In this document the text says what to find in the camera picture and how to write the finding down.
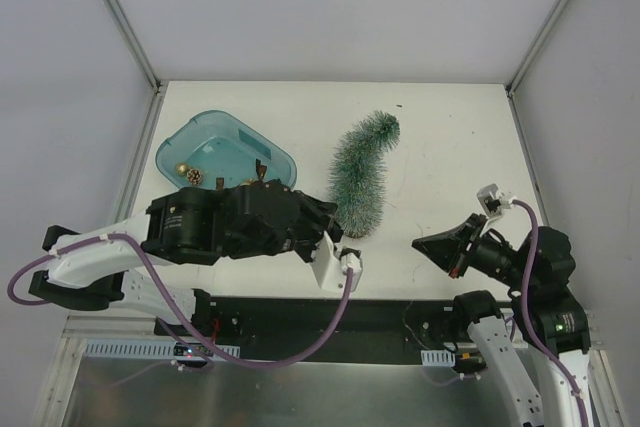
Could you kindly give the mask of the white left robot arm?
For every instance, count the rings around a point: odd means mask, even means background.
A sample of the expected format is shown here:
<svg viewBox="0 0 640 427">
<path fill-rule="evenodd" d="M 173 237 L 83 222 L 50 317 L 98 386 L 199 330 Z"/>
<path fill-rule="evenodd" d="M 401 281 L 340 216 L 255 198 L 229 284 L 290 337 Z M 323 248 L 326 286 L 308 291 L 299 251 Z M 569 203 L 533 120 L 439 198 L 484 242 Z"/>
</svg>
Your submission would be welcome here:
<svg viewBox="0 0 640 427">
<path fill-rule="evenodd" d="M 336 207 L 278 181 L 221 190 L 193 187 L 153 200 L 143 212 L 80 234 L 48 228 L 29 293 L 69 310 L 123 307 L 150 314 L 188 335 L 213 328 L 202 289 L 159 285 L 148 266 L 204 265 L 294 252 L 323 290 L 353 290 L 357 254 L 339 249 Z"/>
</svg>

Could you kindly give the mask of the small frosted green christmas tree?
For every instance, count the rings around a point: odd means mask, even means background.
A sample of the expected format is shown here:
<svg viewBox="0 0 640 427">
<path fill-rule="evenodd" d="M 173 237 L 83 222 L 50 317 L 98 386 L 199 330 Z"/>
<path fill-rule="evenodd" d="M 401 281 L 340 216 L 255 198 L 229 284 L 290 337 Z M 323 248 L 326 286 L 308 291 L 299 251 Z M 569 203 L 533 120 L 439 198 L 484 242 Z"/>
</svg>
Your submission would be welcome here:
<svg viewBox="0 0 640 427">
<path fill-rule="evenodd" d="M 398 145 L 398 119 L 374 111 L 338 141 L 328 172 L 328 198 L 344 235 L 361 239 L 380 226 L 386 197 L 385 156 Z"/>
</svg>

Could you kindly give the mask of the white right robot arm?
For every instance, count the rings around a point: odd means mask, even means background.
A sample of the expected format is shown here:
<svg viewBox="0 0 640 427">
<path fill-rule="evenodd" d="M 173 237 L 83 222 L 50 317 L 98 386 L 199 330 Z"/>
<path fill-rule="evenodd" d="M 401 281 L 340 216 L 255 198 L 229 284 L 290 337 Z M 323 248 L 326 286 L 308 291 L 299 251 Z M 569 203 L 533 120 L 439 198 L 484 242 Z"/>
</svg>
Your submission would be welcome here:
<svg viewBox="0 0 640 427">
<path fill-rule="evenodd" d="M 515 352 L 497 301 L 486 290 L 454 298 L 452 334 L 478 348 L 495 376 L 510 425 L 592 425 L 591 339 L 586 312 L 568 287 L 576 268 L 568 236 L 533 220 L 521 246 L 513 248 L 488 223 L 487 217 L 472 214 L 411 246 L 452 279 L 475 269 L 507 287 L 512 321 L 534 370 L 527 371 Z"/>
</svg>

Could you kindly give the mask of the teal transparent plastic bin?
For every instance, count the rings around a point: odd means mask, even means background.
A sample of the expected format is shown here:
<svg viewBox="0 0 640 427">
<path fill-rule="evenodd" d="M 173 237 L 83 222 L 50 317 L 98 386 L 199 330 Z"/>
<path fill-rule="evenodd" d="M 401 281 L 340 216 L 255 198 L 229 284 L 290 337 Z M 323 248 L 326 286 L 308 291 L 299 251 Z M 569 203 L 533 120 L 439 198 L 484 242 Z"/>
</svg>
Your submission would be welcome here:
<svg viewBox="0 0 640 427">
<path fill-rule="evenodd" d="M 235 187 L 255 176 L 259 159 L 268 167 L 264 181 L 279 180 L 292 188 L 297 181 L 293 158 L 278 145 L 233 115 L 209 110 L 192 117 L 166 138 L 155 154 L 158 171 L 177 188 L 190 187 L 186 176 L 175 172 L 175 165 L 186 163 L 189 169 L 202 171 L 199 188 L 213 190 L 217 177 L 226 188 Z"/>
</svg>

